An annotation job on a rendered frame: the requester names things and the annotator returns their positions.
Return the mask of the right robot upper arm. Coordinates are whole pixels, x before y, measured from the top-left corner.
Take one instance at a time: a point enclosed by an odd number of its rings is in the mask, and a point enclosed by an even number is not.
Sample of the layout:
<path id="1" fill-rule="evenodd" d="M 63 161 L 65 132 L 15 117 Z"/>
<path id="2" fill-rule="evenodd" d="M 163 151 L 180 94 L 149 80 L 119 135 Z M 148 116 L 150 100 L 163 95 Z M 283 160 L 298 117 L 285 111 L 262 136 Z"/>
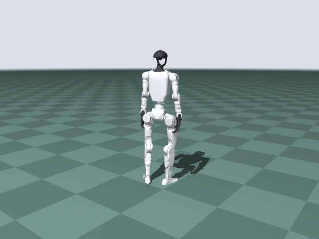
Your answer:
<path id="1" fill-rule="evenodd" d="M 176 73 L 171 73 L 171 72 L 168 72 L 168 77 L 169 79 L 171 80 L 171 86 L 172 86 L 172 99 L 173 100 L 178 100 L 178 90 L 179 90 L 179 85 L 178 85 L 178 80 L 179 80 L 179 77 L 178 77 L 178 74 Z"/>

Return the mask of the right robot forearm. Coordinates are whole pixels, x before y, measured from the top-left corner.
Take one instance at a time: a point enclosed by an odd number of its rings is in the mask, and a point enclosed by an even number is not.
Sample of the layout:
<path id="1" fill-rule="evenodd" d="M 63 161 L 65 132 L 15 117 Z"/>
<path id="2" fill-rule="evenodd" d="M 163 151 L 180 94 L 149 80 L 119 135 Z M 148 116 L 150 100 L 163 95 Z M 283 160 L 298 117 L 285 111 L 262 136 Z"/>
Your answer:
<path id="1" fill-rule="evenodd" d="M 180 93 L 178 94 L 178 101 L 174 102 L 174 106 L 175 106 L 176 117 L 178 116 L 178 114 L 181 114 L 181 117 L 182 117 Z"/>

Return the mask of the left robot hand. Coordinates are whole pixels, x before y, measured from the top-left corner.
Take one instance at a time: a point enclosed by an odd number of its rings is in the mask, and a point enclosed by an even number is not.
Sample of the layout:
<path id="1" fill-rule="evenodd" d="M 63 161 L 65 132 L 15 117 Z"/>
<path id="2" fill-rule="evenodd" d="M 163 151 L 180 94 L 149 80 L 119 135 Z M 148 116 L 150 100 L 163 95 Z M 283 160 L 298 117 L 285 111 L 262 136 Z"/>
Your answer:
<path id="1" fill-rule="evenodd" d="M 143 115 L 145 114 L 145 111 L 141 111 L 141 127 L 144 128 L 144 121 L 143 121 Z"/>

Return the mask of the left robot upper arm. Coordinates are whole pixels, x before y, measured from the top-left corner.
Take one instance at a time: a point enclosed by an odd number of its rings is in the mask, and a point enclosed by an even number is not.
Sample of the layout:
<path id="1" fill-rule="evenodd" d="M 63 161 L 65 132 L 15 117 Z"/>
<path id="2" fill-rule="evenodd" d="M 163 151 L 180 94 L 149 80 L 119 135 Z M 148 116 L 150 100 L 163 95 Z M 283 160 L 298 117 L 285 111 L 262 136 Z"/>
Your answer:
<path id="1" fill-rule="evenodd" d="M 149 75 L 149 71 L 144 72 L 142 74 L 142 79 L 143 79 L 143 97 L 149 97 L 150 96 L 149 91 L 148 91 L 148 88 L 149 88 L 148 75 Z"/>

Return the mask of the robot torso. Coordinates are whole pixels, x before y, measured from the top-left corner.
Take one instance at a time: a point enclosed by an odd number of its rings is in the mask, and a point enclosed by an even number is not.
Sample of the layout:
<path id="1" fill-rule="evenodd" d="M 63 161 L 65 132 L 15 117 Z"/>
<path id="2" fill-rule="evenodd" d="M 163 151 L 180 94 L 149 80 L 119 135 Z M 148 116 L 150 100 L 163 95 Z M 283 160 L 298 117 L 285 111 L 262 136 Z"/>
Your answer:
<path id="1" fill-rule="evenodd" d="M 171 89 L 168 72 L 170 72 L 168 69 L 164 69 L 163 72 L 154 72 L 154 68 L 149 72 L 149 94 L 152 101 L 157 101 L 155 108 L 152 109 L 152 120 L 164 121 L 166 109 L 163 102 L 168 100 Z"/>

